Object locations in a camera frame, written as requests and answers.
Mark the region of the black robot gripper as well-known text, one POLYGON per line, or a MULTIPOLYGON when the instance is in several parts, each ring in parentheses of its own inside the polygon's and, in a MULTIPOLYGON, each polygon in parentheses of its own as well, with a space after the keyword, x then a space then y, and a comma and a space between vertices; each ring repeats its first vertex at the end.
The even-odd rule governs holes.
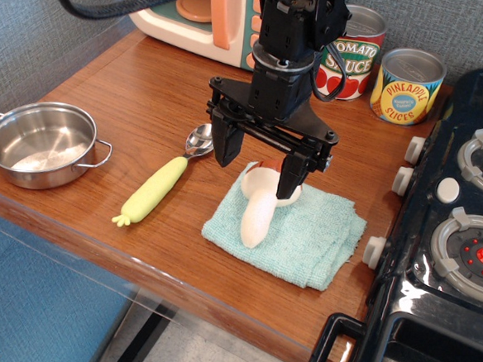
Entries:
POLYGON ((331 149, 339 141, 310 104, 313 95, 328 100, 316 86, 322 54, 317 51, 300 60, 279 59, 255 44, 253 58, 252 81, 216 76, 209 80, 214 155, 221 167, 227 167, 242 150, 246 133, 283 151, 287 155, 276 196, 286 200, 308 172, 327 170, 331 149))

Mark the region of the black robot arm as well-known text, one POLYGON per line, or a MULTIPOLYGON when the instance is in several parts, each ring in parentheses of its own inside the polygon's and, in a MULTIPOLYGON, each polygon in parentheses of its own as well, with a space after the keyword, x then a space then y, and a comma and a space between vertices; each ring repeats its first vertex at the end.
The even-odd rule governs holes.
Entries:
POLYGON ((285 153, 276 196, 288 199, 307 175, 323 172, 339 138, 311 108, 310 99, 333 100, 318 90, 323 52, 345 31, 346 0, 260 0, 261 31, 252 46, 249 83, 214 77, 208 102, 214 155, 228 166, 249 134, 285 153))

